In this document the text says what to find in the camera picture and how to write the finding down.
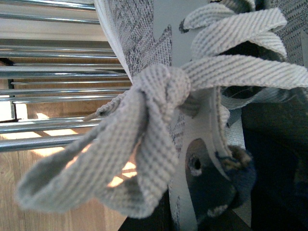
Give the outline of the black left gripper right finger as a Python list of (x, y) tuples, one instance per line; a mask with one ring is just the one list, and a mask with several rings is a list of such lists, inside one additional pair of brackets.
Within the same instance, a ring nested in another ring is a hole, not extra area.
[(307, 104), (253, 103), (243, 108), (242, 123), (257, 170), (251, 192), (252, 229), (307, 230)]

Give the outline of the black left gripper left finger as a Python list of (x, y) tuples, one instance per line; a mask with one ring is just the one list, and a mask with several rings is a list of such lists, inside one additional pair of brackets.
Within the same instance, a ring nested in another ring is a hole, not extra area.
[(159, 205), (146, 218), (126, 218), (119, 231), (172, 231), (173, 221), (170, 212), (169, 192), (163, 194)]

